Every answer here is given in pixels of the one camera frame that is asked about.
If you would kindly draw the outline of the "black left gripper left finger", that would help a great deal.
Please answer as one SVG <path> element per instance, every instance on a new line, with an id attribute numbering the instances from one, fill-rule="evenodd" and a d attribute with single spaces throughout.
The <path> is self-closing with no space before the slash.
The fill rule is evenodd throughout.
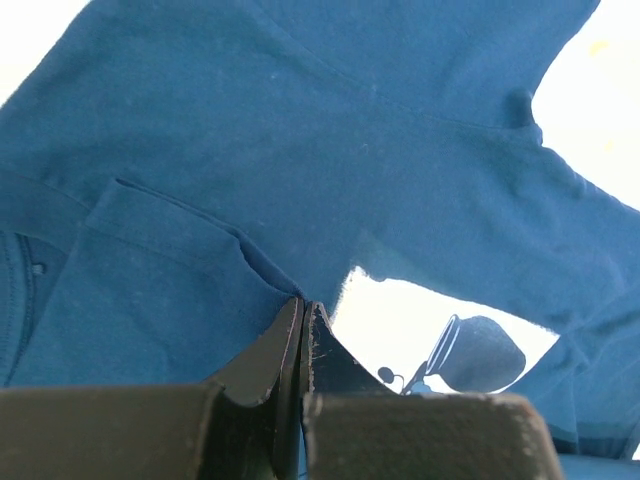
<path id="1" fill-rule="evenodd" d="M 304 303 L 201 383 L 1 393 L 5 479 L 294 479 Z"/>

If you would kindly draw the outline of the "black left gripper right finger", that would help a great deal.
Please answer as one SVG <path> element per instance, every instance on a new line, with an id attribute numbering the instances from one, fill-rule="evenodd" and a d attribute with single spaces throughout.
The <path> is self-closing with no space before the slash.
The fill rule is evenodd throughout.
<path id="1" fill-rule="evenodd" d="M 517 395 L 398 395 L 308 304 L 302 423 L 311 479 L 561 479 L 548 429 Z"/>

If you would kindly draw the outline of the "navy blue printed t-shirt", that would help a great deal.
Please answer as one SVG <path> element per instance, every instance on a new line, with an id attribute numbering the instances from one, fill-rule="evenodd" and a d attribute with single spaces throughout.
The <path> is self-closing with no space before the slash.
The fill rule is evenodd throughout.
<path id="1" fill-rule="evenodd" d="M 563 454 L 639 443 L 639 215 L 531 101 L 594 1 L 92 1 L 1 109 L 3 386 L 196 382 L 357 271 L 557 335 L 521 379 Z"/>

